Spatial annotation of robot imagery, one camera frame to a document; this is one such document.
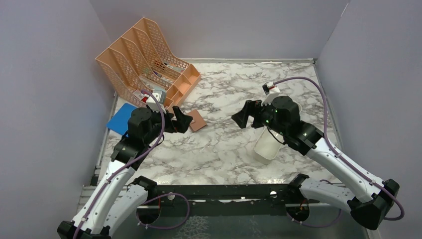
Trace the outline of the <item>brown leather card holder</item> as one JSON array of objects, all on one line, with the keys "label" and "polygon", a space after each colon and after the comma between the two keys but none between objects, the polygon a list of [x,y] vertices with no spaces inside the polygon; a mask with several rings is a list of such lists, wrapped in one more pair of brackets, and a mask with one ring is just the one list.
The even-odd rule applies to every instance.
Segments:
[{"label": "brown leather card holder", "polygon": [[190,129],[191,129],[192,132],[197,132],[200,129],[207,126],[206,121],[200,115],[198,110],[192,110],[192,111],[188,112],[187,115],[189,115],[193,118],[193,120],[190,123]]}]

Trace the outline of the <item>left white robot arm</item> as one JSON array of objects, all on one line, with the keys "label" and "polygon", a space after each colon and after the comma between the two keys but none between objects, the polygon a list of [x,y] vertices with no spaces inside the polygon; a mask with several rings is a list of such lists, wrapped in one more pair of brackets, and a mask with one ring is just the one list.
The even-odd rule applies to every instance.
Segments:
[{"label": "left white robot arm", "polygon": [[91,197],[71,221],[62,221],[57,233],[62,239],[109,239],[121,223],[142,204],[157,204],[157,183],[136,178],[120,198],[123,187],[140,164],[160,143],[164,133],[185,133],[193,117],[177,106],[173,112],[155,112],[149,107],[131,112],[127,131],[114,147],[107,170]]}]

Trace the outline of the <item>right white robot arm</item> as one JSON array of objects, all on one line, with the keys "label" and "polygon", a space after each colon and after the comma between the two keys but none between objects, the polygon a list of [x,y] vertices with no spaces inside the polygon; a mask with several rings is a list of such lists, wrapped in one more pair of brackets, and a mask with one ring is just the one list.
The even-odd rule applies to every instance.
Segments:
[{"label": "right white robot arm", "polygon": [[299,106],[290,97],[278,96],[270,104],[247,100],[231,118],[245,128],[249,117],[253,117],[252,128],[265,126],[281,135],[283,144],[316,161],[345,185],[336,187],[298,174],[288,184],[287,196],[292,202],[313,199],[327,203],[350,213],[358,224],[370,230],[386,220],[400,188],[398,183],[372,175],[337,151],[321,130],[300,119]]}]

